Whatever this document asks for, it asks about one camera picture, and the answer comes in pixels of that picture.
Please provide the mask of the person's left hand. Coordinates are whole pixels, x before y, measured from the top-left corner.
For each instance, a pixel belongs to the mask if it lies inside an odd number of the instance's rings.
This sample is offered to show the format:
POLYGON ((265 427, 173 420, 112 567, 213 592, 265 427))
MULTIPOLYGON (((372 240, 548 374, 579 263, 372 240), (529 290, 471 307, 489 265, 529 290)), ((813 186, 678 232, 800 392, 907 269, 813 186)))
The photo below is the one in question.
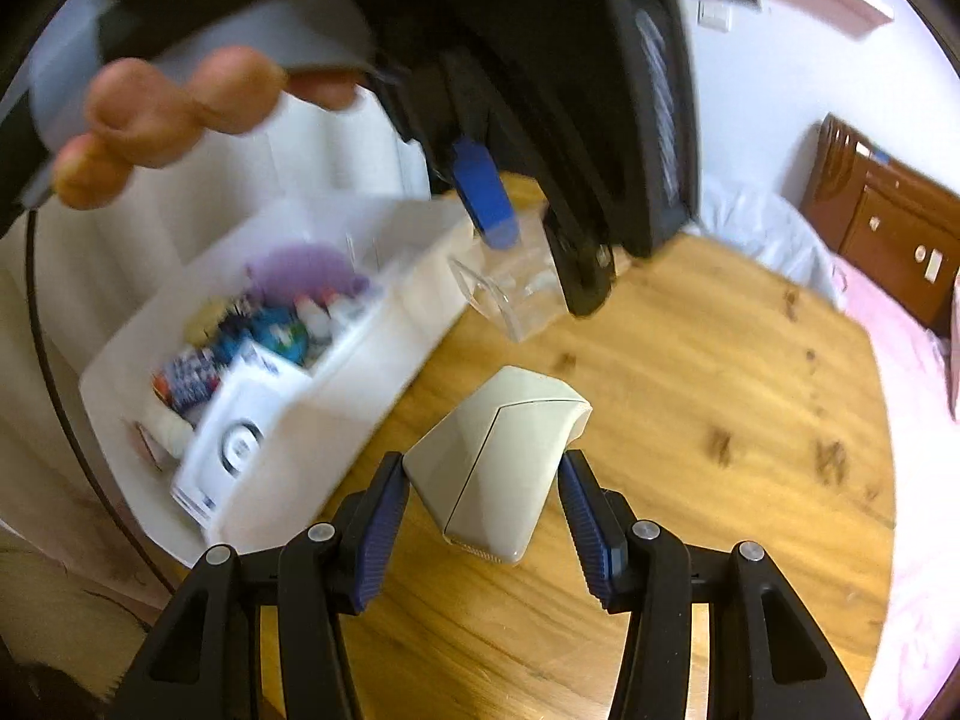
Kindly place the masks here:
POLYGON ((55 156, 53 193, 73 210, 101 208, 124 192, 135 169, 177 163, 208 132, 252 132, 286 94, 320 109, 345 110, 361 85, 361 71, 290 73, 244 46, 208 54, 182 85, 145 60, 116 60, 89 83, 86 130, 55 156))

